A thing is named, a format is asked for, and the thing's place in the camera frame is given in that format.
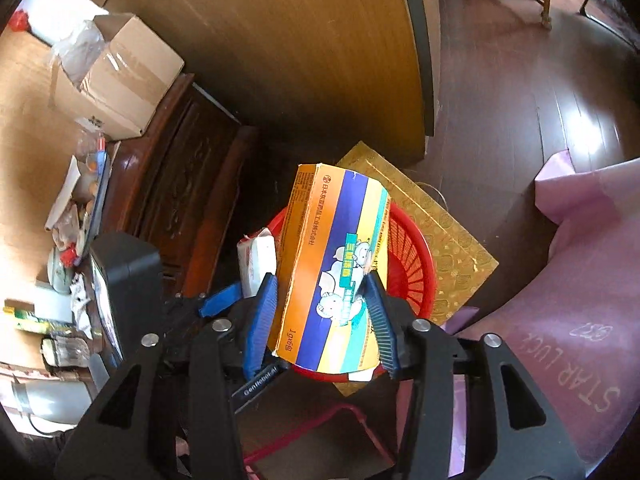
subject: white paper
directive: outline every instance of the white paper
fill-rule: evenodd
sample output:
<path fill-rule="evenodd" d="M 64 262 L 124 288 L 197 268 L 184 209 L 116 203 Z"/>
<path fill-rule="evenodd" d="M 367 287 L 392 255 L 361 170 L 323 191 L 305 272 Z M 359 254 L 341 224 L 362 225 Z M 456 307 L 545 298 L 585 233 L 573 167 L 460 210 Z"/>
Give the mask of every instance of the white paper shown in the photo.
<path fill-rule="evenodd" d="M 75 156 L 71 156 L 71 162 L 69 163 L 69 169 L 66 172 L 65 183 L 62 185 L 62 189 L 56 198 L 56 201 L 51 206 L 47 222 L 44 224 L 46 230 L 51 231 L 56 224 L 60 215 L 65 211 L 66 206 L 71 200 L 71 195 L 74 191 L 76 183 L 80 179 L 80 169 L 78 168 L 78 161 Z"/>
<path fill-rule="evenodd" d="M 360 370 L 359 372 L 351 372 L 349 374 L 350 381 L 358 381 L 360 383 L 368 383 L 373 378 L 373 371 L 375 368 L 368 368 L 367 370 Z"/>
<path fill-rule="evenodd" d="M 255 238 L 244 238 L 238 242 L 238 264 L 242 296 L 252 298 L 258 294 L 264 275 L 276 273 L 276 244 L 267 228 Z"/>
<path fill-rule="evenodd" d="M 84 278 L 82 277 L 82 274 L 78 274 L 77 272 L 71 282 L 71 297 L 71 310 L 76 318 L 76 328 L 79 331 L 84 332 L 84 335 L 89 339 L 93 339 L 94 336 L 91 332 L 91 321 L 89 320 L 89 316 L 86 312 L 86 306 L 87 303 L 89 303 L 89 298 L 87 297 L 86 290 L 84 289 Z"/>

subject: black monitor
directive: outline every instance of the black monitor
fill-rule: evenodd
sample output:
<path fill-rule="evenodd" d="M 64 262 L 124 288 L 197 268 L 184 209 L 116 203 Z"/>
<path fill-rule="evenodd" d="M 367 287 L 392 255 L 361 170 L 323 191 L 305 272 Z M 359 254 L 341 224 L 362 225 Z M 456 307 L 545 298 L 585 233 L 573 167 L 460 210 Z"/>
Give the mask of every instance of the black monitor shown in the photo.
<path fill-rule="evenodd" d="M 153 245 L 123 232 L 91 244 L 95 300 L 116 360 L 132 355 L 142 336 L 162 334 L 162 264 Z"/>

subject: colorful striped box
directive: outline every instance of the colorful striped box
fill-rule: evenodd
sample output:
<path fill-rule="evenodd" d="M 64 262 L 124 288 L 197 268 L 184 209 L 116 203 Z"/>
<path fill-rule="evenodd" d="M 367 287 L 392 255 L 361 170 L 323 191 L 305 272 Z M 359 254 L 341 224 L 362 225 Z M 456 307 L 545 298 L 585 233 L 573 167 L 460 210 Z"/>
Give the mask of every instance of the colorful striped box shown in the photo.
<path fill-rule="evenodd" d="M 307 370 L 341 374 L 378 363 L 364 274 L 386 284 L 389 197 L 377 180 L 326 164 L 298 168 L 280 238 L 270 348 Z"/>

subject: floor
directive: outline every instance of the floor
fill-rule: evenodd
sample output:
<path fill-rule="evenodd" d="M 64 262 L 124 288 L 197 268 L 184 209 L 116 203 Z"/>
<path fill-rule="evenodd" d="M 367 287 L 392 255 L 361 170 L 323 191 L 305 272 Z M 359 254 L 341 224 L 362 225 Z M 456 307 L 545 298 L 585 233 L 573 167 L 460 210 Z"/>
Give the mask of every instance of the floor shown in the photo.
<path fill-rule="evenodd" d="M 640 156 L 634 53 L 577 16 L 581 2 L 552 0 L 553 30 L 547 31 L 532 0 L 440 0 L 438 122 L 426 158 L 405 171 L 438 188 L 450 213 L 500 262 L 469 302 L 483 314 L 545 265 L 556 228 L 534 206 L 532 183 L 543 163 L 565 149 L 578 171 Z M 322 161 L 335 162 L 351 145 L 353 139 L 337 140 Z M 308 162 L 304 146 L 271 141 L 265 149 L 268 156 L 245 176 L 253 192 L 238 204 L 231 240 L 265 225 L 286 204 L 297 163 Z M 232 244 L 226 250 L 233 255 Z M 394 394 L 393 383 L 381 379 L 349 398 L 390 446 Z M 341 398 L 331 384 L 289 374 L 241 415 L 245 449 L 274 440 Z M 352 449 L 355 456 L 348 455 Z M 383 463 L 345 415 L 258 466 L 274 480 L 321 480 L 364 478 Z"/>

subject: carved wooden furniture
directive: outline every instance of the carved wooden furniture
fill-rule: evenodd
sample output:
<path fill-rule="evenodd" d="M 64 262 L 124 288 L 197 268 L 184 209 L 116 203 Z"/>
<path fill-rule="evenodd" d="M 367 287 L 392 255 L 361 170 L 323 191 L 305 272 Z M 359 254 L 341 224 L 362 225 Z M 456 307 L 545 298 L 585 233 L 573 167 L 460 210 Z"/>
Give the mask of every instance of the carved wooden furniture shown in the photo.
<path fill-rule="evenodd" d="M 240 126 L 181 74 L 144 136 L 114 159 L 101 232 L 122 230 L 155 245 L 165 296 L 207 292 L 257 132 Z"/>

